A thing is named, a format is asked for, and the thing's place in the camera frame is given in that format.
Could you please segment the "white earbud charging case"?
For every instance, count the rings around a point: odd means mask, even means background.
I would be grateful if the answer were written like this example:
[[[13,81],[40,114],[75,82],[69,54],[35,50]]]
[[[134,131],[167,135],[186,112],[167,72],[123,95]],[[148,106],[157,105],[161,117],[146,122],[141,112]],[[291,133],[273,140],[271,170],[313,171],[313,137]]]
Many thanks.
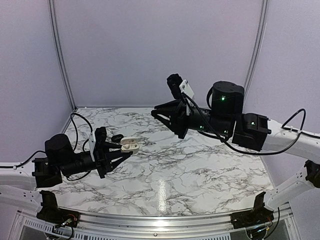
[[[136,137],[123,137],[120,140],[120,145],[120,150],[122,153],[132,153],[133,155],[135,155],[140,149],[140,145]]]

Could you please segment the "black earbud charging case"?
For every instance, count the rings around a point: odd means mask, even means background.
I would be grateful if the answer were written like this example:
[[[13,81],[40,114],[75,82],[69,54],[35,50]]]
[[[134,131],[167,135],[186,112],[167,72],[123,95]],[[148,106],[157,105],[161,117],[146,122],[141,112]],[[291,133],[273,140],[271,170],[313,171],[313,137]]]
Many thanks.
[[[123,138],[124,136],[122,134],[117,134],[111,137],[111,141],[114,143],[120,143]]]

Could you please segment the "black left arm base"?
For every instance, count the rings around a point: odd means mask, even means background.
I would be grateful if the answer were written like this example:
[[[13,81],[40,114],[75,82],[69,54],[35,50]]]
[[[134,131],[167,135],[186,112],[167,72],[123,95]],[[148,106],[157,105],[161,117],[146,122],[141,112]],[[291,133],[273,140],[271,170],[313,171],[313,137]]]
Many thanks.
[[[40,211],[36,214],[37,219],[55,224],[56,228],[77,227],[80,217],[79,212],[58,207],[53,192],[41,190],[40,194],[42,202],[40,203]]]

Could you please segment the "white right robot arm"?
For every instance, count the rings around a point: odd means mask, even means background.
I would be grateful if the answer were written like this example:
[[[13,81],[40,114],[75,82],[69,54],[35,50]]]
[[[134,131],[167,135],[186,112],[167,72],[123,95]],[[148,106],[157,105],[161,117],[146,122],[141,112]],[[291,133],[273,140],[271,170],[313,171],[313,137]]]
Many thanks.
[[[254,113],[228,120],[227,126],[234,129],[220,131],[217,120],[208,109],[196,104],[189,106],[183,100],[155,106],[151,115],[180,139],[185,138],[188,130],[196,130],[240,154],[272,156],[286,153],[306,160],[301,169],[289,179],[255,197],[254,208],[247,214],[252,224],[260,223],[267,216],[267,210],[274,211],[283,203],[320,187],[319,134],[288,127],[285,123],[280,124]]]

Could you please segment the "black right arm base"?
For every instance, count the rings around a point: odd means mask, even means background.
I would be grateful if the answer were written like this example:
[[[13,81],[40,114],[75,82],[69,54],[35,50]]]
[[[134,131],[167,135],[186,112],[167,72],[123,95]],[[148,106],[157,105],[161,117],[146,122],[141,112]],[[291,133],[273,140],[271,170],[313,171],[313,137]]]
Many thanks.
[[[234,229],[247,228],[274,220],[274,211],[265,207],[265,194],[266,192],[263,191],[255,197],[252,209],[234,212],[230,215],[230,222]]]

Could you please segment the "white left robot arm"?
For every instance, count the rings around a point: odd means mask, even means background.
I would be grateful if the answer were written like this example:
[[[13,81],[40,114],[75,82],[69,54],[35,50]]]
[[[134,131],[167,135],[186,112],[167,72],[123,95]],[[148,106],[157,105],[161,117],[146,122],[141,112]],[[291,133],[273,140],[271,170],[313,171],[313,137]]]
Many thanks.
[[[44,151],[36,151],[26,161],[0,167],[0,183],[8,186],[29,186],[31,189],[52,188],[66,178],[80,173],[97,171],[103,179],[118,165],[139,151],[139,145],[114,144],[98,141],[89,151],[75,153],[65,134],[44,143]]]

